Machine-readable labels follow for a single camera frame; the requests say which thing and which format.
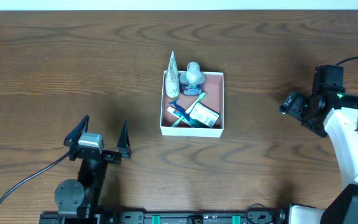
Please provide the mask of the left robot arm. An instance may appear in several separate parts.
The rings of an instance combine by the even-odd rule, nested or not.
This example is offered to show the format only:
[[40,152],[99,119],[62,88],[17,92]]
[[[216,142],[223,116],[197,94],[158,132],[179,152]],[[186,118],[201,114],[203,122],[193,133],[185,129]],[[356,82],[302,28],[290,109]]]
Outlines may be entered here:
[[65,137],[68,158],[81,160],[76,179],[64,180],[55,190],[58,205],[57,223],[108,223],[113,220],[99,206],[99,199],[108,165],[119,165],[132,155],[128,124],[124,123],[117,143],[117,151],[104,148],[102,135],[88,132],[88,115]]

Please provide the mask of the green white toothbrush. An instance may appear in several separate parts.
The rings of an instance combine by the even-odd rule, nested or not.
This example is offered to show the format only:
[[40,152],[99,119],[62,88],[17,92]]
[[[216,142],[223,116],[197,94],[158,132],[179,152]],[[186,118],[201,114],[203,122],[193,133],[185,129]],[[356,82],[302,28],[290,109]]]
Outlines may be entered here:
[[200,95],[198,95],[198,98],[185,110],[186,113],[190,115],[190,113],[193,111],[194,107],[197,103],[203,101],[207,97],[207,93],[204,91]]

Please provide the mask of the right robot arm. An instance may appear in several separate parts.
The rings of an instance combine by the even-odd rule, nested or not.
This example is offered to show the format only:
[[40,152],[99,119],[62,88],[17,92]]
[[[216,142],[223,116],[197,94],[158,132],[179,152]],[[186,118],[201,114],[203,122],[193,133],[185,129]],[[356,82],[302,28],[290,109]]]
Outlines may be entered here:
[[358,96],[343,86],[344,69],[314,70],[312,94],[291,91],[279,107],[320,137],[329,137],[341,173],[342,192],[326,209],[292,205],[282,223],[358,223]]

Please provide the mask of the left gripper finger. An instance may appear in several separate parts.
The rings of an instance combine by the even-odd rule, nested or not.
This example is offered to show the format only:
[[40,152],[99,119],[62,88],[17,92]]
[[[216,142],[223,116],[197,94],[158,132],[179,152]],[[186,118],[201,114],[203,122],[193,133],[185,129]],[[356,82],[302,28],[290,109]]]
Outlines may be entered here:
[[79,122],[79,124],[65,137],[63,145],[72,146],[74,144],[77,144],[81,135],[87,132],[89,120],[90,117],[88,115],[85,115],[84,118]]
[[131,144],[129,141],[128,124],[125,121],[117,143],[120,154],[132,154]]

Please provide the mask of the dark blue pump bottle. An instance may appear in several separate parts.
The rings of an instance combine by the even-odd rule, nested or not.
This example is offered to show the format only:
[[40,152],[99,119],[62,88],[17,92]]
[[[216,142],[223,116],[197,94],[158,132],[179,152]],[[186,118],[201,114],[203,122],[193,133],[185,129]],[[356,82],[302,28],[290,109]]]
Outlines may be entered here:
[[181,94],[187,96],[199,95],[204,90],[205,75],[200,71],[200,66],[196,62],[187,65],[187,71],[180,74]]

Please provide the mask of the white cream tube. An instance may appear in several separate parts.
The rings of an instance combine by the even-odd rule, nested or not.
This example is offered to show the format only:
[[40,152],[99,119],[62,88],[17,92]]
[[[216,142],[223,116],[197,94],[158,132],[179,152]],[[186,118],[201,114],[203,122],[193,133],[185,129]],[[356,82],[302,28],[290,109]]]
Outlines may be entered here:
[[169,98],[176,98],[180,94],[179,74],[174,51],[171,53],[165,75],[165,93]]

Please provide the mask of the blue disposable razor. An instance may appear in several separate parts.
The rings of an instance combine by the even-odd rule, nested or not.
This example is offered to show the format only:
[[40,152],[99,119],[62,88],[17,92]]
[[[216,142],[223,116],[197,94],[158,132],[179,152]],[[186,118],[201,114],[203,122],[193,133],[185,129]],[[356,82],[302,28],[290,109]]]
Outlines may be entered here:
[[177,103],[178,100],[179,98],[174,99],[173,101],[169,102],[169,105],[173,105],[179,111],[182,119],[190,121],[190,115],[186,113],[185,109]]

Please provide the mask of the green toothpaste tube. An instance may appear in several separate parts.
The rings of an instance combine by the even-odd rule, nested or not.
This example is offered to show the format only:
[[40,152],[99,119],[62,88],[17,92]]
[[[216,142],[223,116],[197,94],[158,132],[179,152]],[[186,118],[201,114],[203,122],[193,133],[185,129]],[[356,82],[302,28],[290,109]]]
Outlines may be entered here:
[[195,128],[195,127],[196,127],[196,123],[195,123],[192,119],[191,119],[190,121],[188,121],[186,118],[184,118],[184,117],[182,116],[182,114],[181,114],[176,108],[174,108],[174,107],[172,107],[172,106],[169,106],[169,107],[167,108],[167,111],[168,111],[170,114],[172,114],[172,115],[174,115],[175,117],[178,118],[178,120],[172,124],[172,127],[178,126],[180,123],[185,123],[185,124],[187,124],[188,126],[190,126],[191,128]]

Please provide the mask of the green soap bar box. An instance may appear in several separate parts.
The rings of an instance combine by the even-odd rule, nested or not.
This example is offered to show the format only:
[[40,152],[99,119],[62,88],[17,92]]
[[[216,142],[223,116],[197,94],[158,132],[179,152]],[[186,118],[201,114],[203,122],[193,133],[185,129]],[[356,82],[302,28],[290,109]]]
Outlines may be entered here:
[[195,104],[194,108],[190,112],[190,118],[209,127],[212,128],[216,122],[218,121],[220,115],[206,107],[201,103]]

